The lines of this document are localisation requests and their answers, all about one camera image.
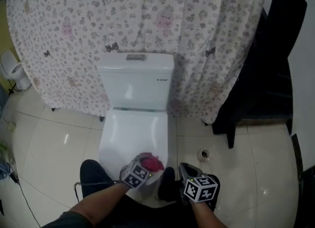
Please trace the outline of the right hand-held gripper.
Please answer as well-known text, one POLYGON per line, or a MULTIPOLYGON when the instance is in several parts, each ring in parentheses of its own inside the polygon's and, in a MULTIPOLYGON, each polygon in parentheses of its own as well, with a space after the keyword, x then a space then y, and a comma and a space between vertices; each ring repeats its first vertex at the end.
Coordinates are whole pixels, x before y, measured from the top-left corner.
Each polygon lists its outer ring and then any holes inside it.
POLYGON ((183 183, 180 194, 184 205, 188 205, 190 201, 216 205, 220 191, 220 181, 216 176, 206 174, 188 163, 180 163, 179 176, 183 183))

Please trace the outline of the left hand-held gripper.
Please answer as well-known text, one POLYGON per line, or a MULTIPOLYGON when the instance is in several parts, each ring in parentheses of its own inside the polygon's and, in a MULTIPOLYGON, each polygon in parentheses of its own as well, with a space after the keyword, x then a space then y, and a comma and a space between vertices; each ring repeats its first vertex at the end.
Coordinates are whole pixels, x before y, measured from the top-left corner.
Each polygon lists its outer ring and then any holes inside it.
POLYGON ((149 170, 141 164, 141 162, 148 157, 148 154, 139 154, 128 165, 122 167, 120 180, 132 189, 140 188, 151 174, 149 170))

